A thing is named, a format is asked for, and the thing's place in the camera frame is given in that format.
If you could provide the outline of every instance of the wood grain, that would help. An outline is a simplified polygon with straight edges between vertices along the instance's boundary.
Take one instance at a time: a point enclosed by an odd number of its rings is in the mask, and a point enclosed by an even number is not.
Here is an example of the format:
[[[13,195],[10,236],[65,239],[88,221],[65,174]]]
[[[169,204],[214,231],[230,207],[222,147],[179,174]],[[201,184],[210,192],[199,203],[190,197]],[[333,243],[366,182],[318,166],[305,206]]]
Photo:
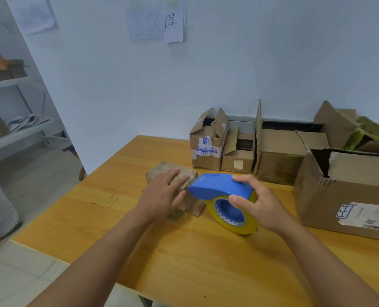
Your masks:
[[[137,136],[13,240],[72,263],[138,201],[160,161],[191,168],[185,140]],[[200,173],[211,172],[199,170]],[[293,187],[267,184],[296,215]],[[310,229],[379,292],[379,240]],[[311,306],[313,294],[285,243],[260,228],[249,238],[200,217],[154,223],[118,282],[174,306]]]

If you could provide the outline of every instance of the person's left arm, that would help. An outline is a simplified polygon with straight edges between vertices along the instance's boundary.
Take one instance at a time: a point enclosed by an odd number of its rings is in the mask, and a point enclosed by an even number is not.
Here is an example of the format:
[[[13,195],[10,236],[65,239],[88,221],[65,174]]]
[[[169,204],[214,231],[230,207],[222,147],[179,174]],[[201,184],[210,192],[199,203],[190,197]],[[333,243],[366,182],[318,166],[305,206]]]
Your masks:
[[[119,272],[147,227],[156,219],[167,217],[182,203],[185,191],[175,195],[189,175],[171,183],[179,171],[170,169],[156,175],[137,205],[28,306],[104,306]]]

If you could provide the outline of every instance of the tile floor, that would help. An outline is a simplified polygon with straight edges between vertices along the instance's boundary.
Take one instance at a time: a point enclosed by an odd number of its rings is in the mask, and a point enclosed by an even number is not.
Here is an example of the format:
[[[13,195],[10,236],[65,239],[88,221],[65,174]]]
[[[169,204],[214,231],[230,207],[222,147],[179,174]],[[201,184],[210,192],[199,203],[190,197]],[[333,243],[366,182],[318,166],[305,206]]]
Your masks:
[[[0,185],[21,215],[22,228],[79,183],[80,166],[70,152],[42,145],[0,162]],[[7,237],[0,242],[0,307],[26,306],[67,267]],[[136,292],[116,284],[105,306],[142,304]]]

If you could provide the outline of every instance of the label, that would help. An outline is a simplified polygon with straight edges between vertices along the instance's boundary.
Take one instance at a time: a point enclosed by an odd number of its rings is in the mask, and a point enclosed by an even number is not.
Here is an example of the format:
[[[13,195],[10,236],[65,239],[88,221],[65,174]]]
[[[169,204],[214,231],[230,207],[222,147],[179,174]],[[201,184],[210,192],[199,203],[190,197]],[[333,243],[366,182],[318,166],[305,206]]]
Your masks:
[[[234,160],[234,168],[238,170],[243,169],[243,160]]]
[[[200,156],[209,156],[220,158],[222,154],[222,148],[213,146],[211,137],[206,136],[205,138],[198,138],[198,148],[197,150],[191,150],[191,158],[197,159]]]
[[[341,205],[336,218],[342,225],[379,230],[379,205],[368,203]]]

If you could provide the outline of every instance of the forearm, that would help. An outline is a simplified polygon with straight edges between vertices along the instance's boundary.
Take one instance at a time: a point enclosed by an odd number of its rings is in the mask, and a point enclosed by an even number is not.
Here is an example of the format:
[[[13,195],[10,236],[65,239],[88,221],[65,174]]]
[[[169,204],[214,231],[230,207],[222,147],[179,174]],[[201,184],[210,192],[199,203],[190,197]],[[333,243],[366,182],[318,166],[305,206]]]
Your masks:
[[[129,211],[29,306],[103,306],[148,225]]]
[[[379,307],[379,295],[296,220],[280,233],[320,304]]]

